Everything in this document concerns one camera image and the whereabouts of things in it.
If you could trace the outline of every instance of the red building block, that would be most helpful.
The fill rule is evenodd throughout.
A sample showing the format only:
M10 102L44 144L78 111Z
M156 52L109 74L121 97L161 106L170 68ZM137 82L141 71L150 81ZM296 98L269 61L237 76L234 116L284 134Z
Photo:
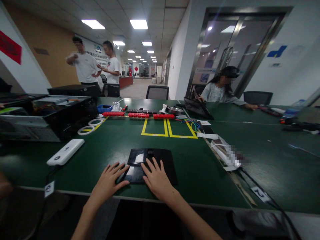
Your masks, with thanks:
M110 116L110 117L123 117L125 112L104 112L102 115L104 117Z
M174 119L175 116L173 114L154 114L154 119Z
M129 113L129 117L138 117L138 118L149 118L148 113Z

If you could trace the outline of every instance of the metal bowl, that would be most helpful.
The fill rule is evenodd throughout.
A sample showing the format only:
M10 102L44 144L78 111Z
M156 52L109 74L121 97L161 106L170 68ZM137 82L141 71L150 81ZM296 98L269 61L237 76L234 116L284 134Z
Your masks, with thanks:
M168 107L168 112L169 112L170 114L173 114L173 115L175 115L175 116L178 116L178 115L180 115L180 114L183 112L183 110L180 109L180 108Z

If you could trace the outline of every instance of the reception desk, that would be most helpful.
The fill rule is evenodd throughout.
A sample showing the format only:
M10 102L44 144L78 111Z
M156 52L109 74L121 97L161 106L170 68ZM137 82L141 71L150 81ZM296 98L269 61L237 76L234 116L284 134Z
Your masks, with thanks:
M121 77L119 78L120 89L133 84L133 77Z

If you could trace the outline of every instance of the girl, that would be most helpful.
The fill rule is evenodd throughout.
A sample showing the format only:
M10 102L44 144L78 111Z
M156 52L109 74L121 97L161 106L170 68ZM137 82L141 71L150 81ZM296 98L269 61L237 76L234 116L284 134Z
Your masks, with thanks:
M256 110L257 105L248 104L240 101L233 95L230 83L232 79L239 76L240 70L234 66L227 66L221 70L205 87L200 98L207 102L235 103L238 106Z

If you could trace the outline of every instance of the white t-shirt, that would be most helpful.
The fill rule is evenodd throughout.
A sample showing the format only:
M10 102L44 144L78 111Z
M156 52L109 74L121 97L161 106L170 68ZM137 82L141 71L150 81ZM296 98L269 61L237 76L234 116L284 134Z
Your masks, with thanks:
M116 57L110 58L106 67L110 72L120 72L120 63ZM119 77L111 73L106 73L107 83L119 84Z
M76 67L79 82L97 82L98 79L91 76L92 74L96 74L98 71L101 71L101 69L97 67L97 60L95 60L89 53L80 54L79 52L73 52L69 57L72 57L74 54L77 54L78 58L71 65Z

